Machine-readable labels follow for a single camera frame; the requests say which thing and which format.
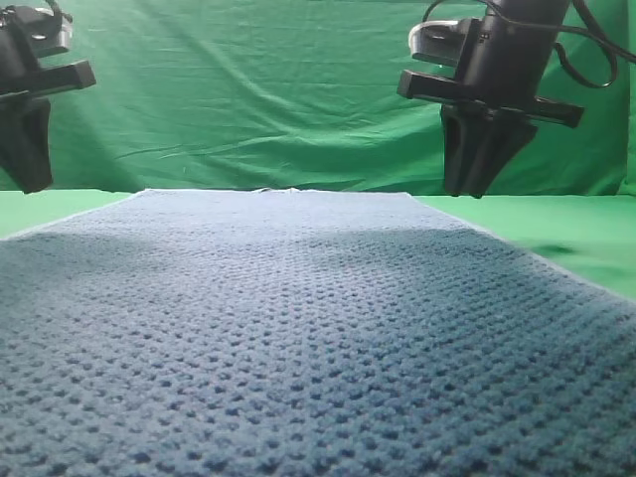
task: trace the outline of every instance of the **green screen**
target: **green screen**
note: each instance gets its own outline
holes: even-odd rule
[[[449,75],[408,54],[407,33],[428,3],[61,0],[75,17],[74,50],[53,62],[90,60],[98,85],[54,97],[55,188],[443,194],[439,105],[396,93],[404,69]],[[627,1],[588,3],[627,45]],[[483,11],[451,1],[434,18]],[[573,9],[567,22],[581,25]],[[560,40],[591,79],[607,77],[592,42]],[[555,56],[540,94],[584,106],[584,119],[575,130],[542,124],[490,193],[630,192],[629,86],[623,62],[613,87],[593,90]],[[15,186],[2,176],[0,188]]]

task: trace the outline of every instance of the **black cable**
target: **black cable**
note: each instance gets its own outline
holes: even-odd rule
[[[422,18],[422,22],[425,22],[428,20],[428,17],[430,16],[430,14],[432,13],[432,11],[439,6],[440,4],[446,2],[448,0],[435,0],[432,4],[430,4],[430,6],[428,7],[428,9],[426,10],[426,13],[424,14],[424,17]],[[583,36],[585,38],[588,38],[590,40],[592,40],[593,42],[595,42],[599,47],[601,47],[602,49],[606,49],[607,51],[611,52],[613,55],[616,55],[617,57],[622,58],[623,60],[626,60],[629,63],[634,63],[636,64],[636,55],[629,52],[628,50],[625,50],[624,48],[616,45],[615,43],[611,42],[610,40],[608,40],[604,35],[604,38],[599,37],[597,34],[592,33],[591,31],[589,31],[588,29],[585,28],[580,28],[580,27],[571,27],[568,25],[544,25],[541,23],[527,23],[527,22],[519,22],[517,20],[513,20],[511,18],[506,17],[504,14],[502,14],[499,5],[495,4],[492,0],[474,0],[475,2],[478,3],[482,3],[484,5],[486,5],[487,7],[489,7],[493,12],[495,12],[495,15],[497,15],[499,18],[501,18],[504,22],[518,27],[518,28],[530,28],[533,30],[544,30],[544,31],[548,31],[548,32],[556,32],[556,33],[572,33],[574,35],[580,35]]]
[[[578,16],[581,18],[587,29],[596,35],[598,38],[603,40],[608,40],[605,32],[598,24],[592,12],[589,11],[587,5],[585,4],[585,0],[572,0],[572,4],[578,13]],[[609,49],[605,47],[601,47],[603,51],[603,55],[607,59],[610,67],[610,78],[608,82],[603,84],[597,84],[595,82],[590,81],[586,77],[584,77],[573,65],[569,62],[567,58],[567,54],[565,52],[565,48],[561,43],[555,43],[555,51],[558,55],[558,60],[560,61],[560,65],[563,67],[565,72],[570,75],[575,81],[582,84],[583,86],[591,87],[591,88],[603,88],[612,86],[614,82],[618,79],[618,61],[616,59],[616,55],[614,55]]]

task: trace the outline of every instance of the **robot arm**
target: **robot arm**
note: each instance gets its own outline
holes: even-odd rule
[[[73,18],[46,1],[50,9],[0,9],[0,166],[25,194],[53,183],[47,96],[96,83],[86,61],[40,65],[40,58],[67,52],[73,35]]]
[[[617,56],[636,57],[609,42],[584,0],[477,0],[483,18],[428,21],[444,0],[434,1],[409,33],[416,60],[455,68],[446,78],[402,72],[397,92],[442,103],[444,188],[451,196],[486,194],[502,169],[536,136],[533,121],[577,128],[583,108],[536,96],[552,51],[565,71],[588,87],[607,87],[617,77]],[[563,26],[573,3],[587,29]],[[559,32],[584,35],[603,50],[611,79],[594,84],[567,60]]]

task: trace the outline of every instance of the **green table surface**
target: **green table surface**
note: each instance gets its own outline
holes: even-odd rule
[[[0,237],[119,201],[127,194],[0,192]],[[418,197],[440,211],[532,250],[575,274],[636,299],[636,198]]]

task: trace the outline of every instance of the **green fabric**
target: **green fabric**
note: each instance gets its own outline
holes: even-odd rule
[[[0,206],[7,211],[0,221],[0,237],[124,197],[127,195],[96,191],[50,191],[33,196],[0,192]],[[636,198],[419,199],[636,299]]]
[[[125,197],[128,194],[100,191],[46,191],[29,196],[20,192],[2,191],[0,238],[106,206]]]
[[[54,98],[56,187],[257,187],[443,193],[439,105],[397,95],[406,36],[430,2],[64,0],[74,51],[98,85]],[[626,0],[589,0],[627,39]],[[482,15],[449,2],[435,18]],[[567,21],[580,25],[572,10]],[[563,35],[595,80],[605,59]],[[577,130],[543,125],[491,194],[614,194],[625,177],[629,75],[586,89],[556,58],[541,94],[587,108]],[[13,189],[0,177],[0,189]]]
[[[636,25],[636,4],[631,2],[628,8],[629,25]],[[629,49],[636,51],[636,35],[633,29],[629,30]],[[631,95],[629,109],[629,145],[628,145],[628,162],[625,180],[620,189],[621,194],[631,194],[636,196],[636,66],[629,67],[631,77]]]

